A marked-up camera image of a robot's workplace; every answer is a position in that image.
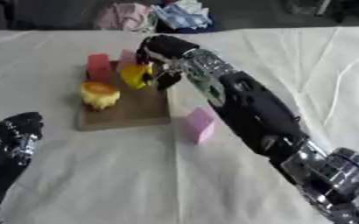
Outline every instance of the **blue cloth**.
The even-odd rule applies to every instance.
[[[188,14],[177,4],[171,3],[165,8],[153,5],[153,10],[157,16],[165,22],[170,28],[177,30],[180,28],[206,27],[212,24],[211,19],[200,14]]]

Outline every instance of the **robotic hand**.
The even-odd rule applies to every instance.
[[[0,122],[0,204],[6,192],[29,165],[35,144],[42,138],[42,116],[37,112]]]
[[[150,62],[158,62],[162,72],[146,82],[164,90],[186,76],[233,132],[267,157],[322,215],[335,223],[359,224],[357,152],[340,148],[327,154],[268,88],[198,45],[165,35],[146,38],[137,63]]]

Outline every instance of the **wooden tray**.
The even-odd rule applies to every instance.
[[[121,91],[121,98],[115,106],[94,112],[81,105],[78,130],[106,130],[170,122],[166,92],[151,87],[132,89],[116,72],[117,62],[112,62],[113,85]]]

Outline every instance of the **table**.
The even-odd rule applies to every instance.
[[[180,37],[265,84],[326,150],[359,151],[359,27]],[[6,197],[4,218],[12,224],[328,223],[220,121],[214,138],[199,147],[183,137],[177,119],[76,131],[87,55],[116,59],[143,38],[121,31],[0,31],[0,120],[39,111],[46,124],[31,166]],[[185,80],[169,95],[173,117],[200,105],[210,111]]]

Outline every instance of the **yellow toy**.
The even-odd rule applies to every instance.
[[[105,83],[87,81],[81,84],[81,98],[85,104],[99,111],[114,106],[120,98],[120,91]]]
[[[145,87],[146,83],[143,80],[145,74],[152,75],[152,65],[127,63],[121,69],[121,78],[131,88]]]

